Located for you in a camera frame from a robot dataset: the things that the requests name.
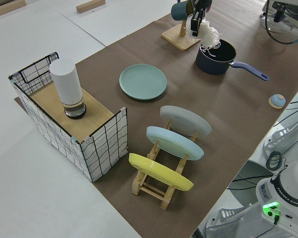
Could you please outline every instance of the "wooden box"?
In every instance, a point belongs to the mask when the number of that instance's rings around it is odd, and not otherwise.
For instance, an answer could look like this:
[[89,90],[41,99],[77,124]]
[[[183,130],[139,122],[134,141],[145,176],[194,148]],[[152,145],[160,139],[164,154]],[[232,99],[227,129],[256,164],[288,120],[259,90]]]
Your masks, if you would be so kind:
[[127,108],[113,114],[82,90],[86,114],[67,117],[49,73],[50,63],[58,58],[52,53],[9,79],[42,135],[96,181],[127,153]]

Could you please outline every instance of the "blue mug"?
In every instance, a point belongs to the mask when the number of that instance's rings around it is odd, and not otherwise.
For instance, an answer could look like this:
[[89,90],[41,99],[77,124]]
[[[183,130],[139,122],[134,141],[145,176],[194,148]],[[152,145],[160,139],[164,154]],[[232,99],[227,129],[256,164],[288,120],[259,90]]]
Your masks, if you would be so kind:
[[175,21],[184,21],[193,14],[191,0],[177,2],[171,8],[171,16]]

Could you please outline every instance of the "saucepan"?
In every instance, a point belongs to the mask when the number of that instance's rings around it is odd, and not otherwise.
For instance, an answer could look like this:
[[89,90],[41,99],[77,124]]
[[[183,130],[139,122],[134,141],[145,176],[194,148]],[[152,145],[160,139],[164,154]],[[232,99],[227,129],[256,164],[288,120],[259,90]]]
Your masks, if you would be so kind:
[[220,47],[204,50],[200,46],[198,55],[196,57],[196,63],[198,67],[209,74],[223,74],[227,71],[228,67],[243,68],[259,77],[264,81],[270,79],[269,76],[263,72],[255,69],[247,63],[234,61],[236,57],[236,50],[234,47],[225,40],[220,39]]

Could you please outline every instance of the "saucepan handle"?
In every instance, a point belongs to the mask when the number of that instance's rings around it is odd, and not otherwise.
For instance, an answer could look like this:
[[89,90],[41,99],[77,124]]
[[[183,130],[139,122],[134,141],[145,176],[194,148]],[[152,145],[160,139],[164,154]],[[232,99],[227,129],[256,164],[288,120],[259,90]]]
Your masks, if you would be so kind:
[[270,77],[268,75],[264,74],[263,72],[259,71],[258,69],[255,69],[253,66],[251,66],[247,63],[233,61],[233,62],[229,63],[229,66],[231,66],[233,68],[246,69],[248,72],[254,74],[255,76],[259,77],[260,79],[262,79],[264,81],[268,81],[270,79]]

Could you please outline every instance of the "brown paper mat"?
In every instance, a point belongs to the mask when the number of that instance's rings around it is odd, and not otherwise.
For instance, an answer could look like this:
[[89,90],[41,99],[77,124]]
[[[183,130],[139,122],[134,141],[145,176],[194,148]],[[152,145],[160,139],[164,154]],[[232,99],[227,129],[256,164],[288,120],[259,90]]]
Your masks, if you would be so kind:
[[[166,211],[160,209],[158,199],[144,192],[131,193],[137,171],[128,156],[94,183],[142,237],[188,238],[281,114],[268,104],[269,97],[280,93],[289,102],[298,91],[298,44],[284,46],[269,38],[259,23],[261,4],[213,1],[207,19],[235,46],[235,60],[269,75],[269,82],[243,69],[229,68],[225,75],[202,72],[195,64],[198,45],[182,52],[161,38],[162,32],[178,24],[170,15],[76,65],[82,88],[100,103],[112,112],[128,107],[129,152],[145,156],[150,151],[146,127],[165,126],[159,117],[164,105],[191,110],[213,128],[208,137],[196,140],[205,156],[188,161],[184,168],[183,175],[194,183],[193,188],[176,190]],[[137,101],[121,90],[121,72],[138,63],[156,66],[166,75],[167,89],[158,98]],[[171,168],[178,163],[163,151],[157,161]]]

